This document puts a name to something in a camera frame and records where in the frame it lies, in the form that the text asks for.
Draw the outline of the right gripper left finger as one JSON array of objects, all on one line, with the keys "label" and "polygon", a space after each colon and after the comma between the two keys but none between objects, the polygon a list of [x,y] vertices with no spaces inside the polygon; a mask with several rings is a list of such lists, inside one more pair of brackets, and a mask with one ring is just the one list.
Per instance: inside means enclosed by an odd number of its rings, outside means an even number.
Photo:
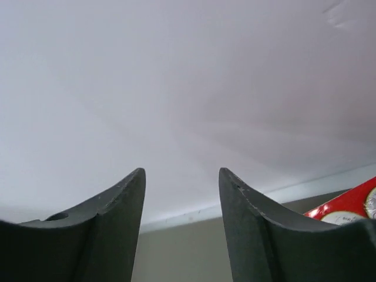
[{"label": "right gripper left finger", "polygon": [[138,168],[45,220],[1,221],[1,280],[130,281],[145,191]]}]

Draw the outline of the red 13-storey treehouse book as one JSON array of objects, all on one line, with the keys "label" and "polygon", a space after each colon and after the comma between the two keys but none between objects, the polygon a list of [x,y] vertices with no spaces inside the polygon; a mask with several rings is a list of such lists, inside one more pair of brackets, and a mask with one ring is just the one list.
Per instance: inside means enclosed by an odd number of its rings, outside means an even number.
[{"label": "red 13-storey treehouse book", "polygon": [[375,220],[375,177],[304,214],[330,224]]}]

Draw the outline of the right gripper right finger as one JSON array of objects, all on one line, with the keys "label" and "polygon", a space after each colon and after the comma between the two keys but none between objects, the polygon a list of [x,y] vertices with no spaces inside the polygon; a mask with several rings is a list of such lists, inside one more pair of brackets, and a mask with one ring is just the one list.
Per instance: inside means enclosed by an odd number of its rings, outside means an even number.
[{"label": "right gripper right finger", "polygon": [[375,221],[335,225],[296,213],[219,171],[234,281],[374,281]]}]

